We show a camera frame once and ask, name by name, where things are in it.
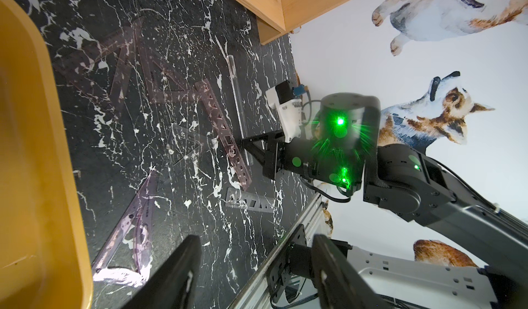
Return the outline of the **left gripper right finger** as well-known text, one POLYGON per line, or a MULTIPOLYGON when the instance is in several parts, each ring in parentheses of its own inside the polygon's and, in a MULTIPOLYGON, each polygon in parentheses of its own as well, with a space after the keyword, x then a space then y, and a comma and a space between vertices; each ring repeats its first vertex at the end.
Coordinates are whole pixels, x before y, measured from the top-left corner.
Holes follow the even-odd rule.
POLYGON ((347 262, 338 247, 324 235, 312 243, 313 279, 321 308, 388 308, 389 305, 347 262))

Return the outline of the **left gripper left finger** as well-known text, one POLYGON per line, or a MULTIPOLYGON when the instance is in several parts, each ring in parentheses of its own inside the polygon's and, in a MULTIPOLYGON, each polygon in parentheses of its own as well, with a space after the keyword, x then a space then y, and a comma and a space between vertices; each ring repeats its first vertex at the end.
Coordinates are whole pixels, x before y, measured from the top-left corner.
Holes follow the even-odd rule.
POLYGON ((192 308, 196 294, 202 246, 189 235, 124 308, 192 308))

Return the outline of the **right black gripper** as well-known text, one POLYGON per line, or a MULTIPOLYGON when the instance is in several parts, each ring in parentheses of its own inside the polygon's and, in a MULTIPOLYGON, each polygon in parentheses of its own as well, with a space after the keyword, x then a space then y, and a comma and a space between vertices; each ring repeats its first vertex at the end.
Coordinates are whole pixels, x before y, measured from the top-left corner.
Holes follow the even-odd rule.
POLYGON ((242 147, 260 165, 263 175, 274 181, 283 168, 285 133, 282 130, 248 137, 242 141, 242 147))

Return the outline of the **grey clear stencil ruler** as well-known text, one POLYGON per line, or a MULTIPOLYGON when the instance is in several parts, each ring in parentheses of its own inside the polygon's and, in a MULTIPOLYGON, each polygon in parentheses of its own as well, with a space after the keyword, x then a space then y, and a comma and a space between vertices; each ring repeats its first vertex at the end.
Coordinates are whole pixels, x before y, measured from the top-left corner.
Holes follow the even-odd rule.
POLYGON ((225 205, 233 209, 246 209, 262 213, 274 211, 275 199, 245 192, 240 189, 228 188, 225 197, 225 205))

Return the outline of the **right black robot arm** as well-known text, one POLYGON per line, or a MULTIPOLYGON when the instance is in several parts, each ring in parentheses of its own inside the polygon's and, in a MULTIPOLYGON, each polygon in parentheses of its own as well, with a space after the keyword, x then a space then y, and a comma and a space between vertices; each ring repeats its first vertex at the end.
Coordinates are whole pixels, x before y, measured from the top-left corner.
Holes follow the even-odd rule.
POLYGON ((306 186, 335 185, 340 203, 358 190, 367 203, 414 221, 480 257, 497 308, 527 307, 527 225, 485 200, 445 165, 404 144, 378 145, 376 97, 324 97, 319 139, 286 139, 281 130, 249 137, 243 148, 274 178, 286 170, 306 186))

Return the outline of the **yellow plastic storage box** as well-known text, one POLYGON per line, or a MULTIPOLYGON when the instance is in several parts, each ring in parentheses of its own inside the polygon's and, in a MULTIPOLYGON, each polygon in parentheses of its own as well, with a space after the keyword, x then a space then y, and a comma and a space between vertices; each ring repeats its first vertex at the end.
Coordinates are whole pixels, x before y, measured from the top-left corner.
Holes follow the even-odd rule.
POLYGON ((48 49, 1 0, 1 307, 89 308, 93 281, 48 49))

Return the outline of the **purple triangle ruler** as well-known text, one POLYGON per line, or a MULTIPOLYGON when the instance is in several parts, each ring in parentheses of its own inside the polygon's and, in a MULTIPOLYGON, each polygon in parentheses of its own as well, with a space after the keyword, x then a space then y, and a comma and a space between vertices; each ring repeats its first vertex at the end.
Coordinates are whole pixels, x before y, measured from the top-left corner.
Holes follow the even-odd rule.
POLYGON ((157 195, 159 173, 151 170, 136 195, 122 214, 120 221, 107 238, 92 264, 94 282, 104 282, 140 288, 151 275, 152 269, 152 215, 157 195), (133 267, 111 267, 110 263, 119 247, 127 240, 133 267))

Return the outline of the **clear triangle ruler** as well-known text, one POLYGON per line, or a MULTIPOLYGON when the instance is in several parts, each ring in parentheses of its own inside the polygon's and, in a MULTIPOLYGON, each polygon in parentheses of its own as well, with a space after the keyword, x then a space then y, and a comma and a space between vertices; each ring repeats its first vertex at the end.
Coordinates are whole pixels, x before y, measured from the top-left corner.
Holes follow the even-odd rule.
POLYGON ((169 161, 177 167, 197 160, 214 148, 216 140, 173 123, 165 146, 169 161))

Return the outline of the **dark pink triangle ruler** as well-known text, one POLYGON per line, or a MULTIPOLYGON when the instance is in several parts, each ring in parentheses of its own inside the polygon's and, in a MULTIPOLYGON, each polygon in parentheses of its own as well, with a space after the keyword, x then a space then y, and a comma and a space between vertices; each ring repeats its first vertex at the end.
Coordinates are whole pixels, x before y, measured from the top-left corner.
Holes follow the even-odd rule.
POLYGON ((170 63, 148 46, 142 34, 143 17, 134 20, 100 42, 91 44, 55 61, 52 66, 78 90, 92 97, 102 109, 119 116, 125 105, 131 72, 139 61, 150 103, 197 101, 195 89, 170 63), (89 70, 103 58, 117 54, 117 65, 109 89, 88 78, 89 70))

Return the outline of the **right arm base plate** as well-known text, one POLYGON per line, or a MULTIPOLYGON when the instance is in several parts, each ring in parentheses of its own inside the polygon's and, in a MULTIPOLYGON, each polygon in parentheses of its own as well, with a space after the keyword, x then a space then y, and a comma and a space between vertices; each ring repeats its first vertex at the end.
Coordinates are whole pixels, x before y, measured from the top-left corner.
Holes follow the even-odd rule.
POLYGON ((312 248, 307 245, 305 226, 299 224, 273 259, 266 273, 270 300, 277 304, 293 277, 311 280, 314 276, 312 248))

